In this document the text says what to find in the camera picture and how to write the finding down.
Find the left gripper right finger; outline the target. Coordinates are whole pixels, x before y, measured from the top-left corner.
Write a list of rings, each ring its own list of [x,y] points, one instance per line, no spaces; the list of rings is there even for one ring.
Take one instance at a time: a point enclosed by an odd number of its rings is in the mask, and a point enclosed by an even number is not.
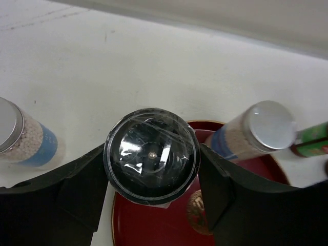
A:
[[[200,146],[199,182],[216,245],[327,245],[327,181],[270,181]]]

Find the blue label silver cap jar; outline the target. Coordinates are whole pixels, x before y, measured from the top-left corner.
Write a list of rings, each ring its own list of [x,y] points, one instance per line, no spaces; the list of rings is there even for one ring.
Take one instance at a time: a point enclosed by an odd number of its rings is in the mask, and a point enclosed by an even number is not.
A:
[[[62,138],[1,98],[1,163],[50,169],[60,165],[65,153]]]

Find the black cap spice grinder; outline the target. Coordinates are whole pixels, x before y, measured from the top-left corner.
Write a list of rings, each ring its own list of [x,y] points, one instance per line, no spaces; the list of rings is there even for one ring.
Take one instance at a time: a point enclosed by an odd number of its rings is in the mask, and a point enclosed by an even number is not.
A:
[[[168,208],[194,182],[200,144],[180,116],[143,108],[124,116],[109,132],[103,163],[111,186],[127,200]]]

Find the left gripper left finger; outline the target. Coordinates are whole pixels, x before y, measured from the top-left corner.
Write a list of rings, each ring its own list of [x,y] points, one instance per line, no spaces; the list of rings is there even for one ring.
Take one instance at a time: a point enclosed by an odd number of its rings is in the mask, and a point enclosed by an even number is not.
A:
[[[103,150],[2,187],[1,245],[90,245],[108,186]]]

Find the green label sauce bottle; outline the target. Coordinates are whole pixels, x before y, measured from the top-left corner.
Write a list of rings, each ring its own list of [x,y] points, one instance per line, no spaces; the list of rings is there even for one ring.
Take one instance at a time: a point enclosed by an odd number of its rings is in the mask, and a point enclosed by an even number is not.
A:
[[[327,122],[297,132],[290,150],[299,157],[314,157],[327,154]]]

